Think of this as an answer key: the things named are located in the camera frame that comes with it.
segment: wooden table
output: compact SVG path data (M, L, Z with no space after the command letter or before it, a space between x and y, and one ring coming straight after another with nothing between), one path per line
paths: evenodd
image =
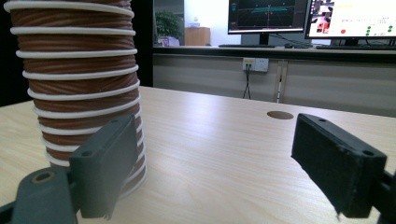
M80 223L339 223L332 205L290 157L296 116L337 124L388 155L396 170L396 119L140 87L148 176L113 218ZM47 167L32 102L0 108L0 204L22 178ZM269 111L291 113L273 119ZM342 223L376 223L368 219Z

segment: white wall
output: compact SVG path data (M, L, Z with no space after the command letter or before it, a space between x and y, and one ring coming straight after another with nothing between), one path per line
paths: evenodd
M202 27L210 28L210 44L240 44L241 35L228 35L228 0L184 0L185 26L198 19Z

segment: white electrical outlet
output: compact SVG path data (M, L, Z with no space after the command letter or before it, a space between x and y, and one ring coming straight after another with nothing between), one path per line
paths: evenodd
M242 70L248 70L250 66L249 70L254 71L255 62L256 60L254 58L244 58L244 61L242 61Z
M258 58L255 60L254 71L268 72L268 59Z

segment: table surface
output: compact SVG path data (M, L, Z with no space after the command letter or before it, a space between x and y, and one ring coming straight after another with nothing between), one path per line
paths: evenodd
M320 189L290 157L299 113L325 118L388 155L396 170L396 119L181 91L139 88L148 176L113 218L79 223L339 223ZM33 102L0 108L0 204L48 167ZM269 111L291 113L273 119ZM376 223L340 216L342 223Z

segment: power cord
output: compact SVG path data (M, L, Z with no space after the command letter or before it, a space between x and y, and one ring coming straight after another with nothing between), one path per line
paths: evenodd
M245 92L244 92L244 97L243 97L243 99L245 99L245 95L247 93L249 100L251 99L250 98L250 87L248 85L248 78L250 76L250 67L251 67L251 64L246 64L246 70L245 71L246 71L246 75L247 75L247 86L245 87Z

